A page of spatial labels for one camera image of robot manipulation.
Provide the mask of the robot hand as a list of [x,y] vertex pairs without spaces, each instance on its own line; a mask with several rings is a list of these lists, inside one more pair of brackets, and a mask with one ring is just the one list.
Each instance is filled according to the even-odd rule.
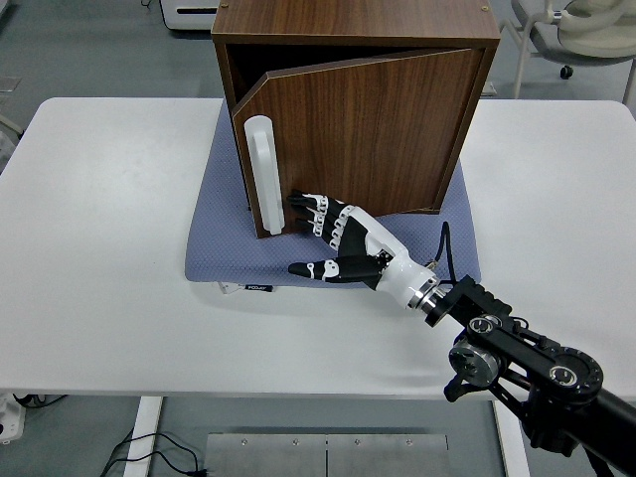
[[404,308],[414,308],[439,284],[406,246],[358,206],[325,195],[294,192],[287,198],[301,215],[296,223],[337,251],[331,259],[295,262],[292,274],[327,283],[364,283],[386,292]]

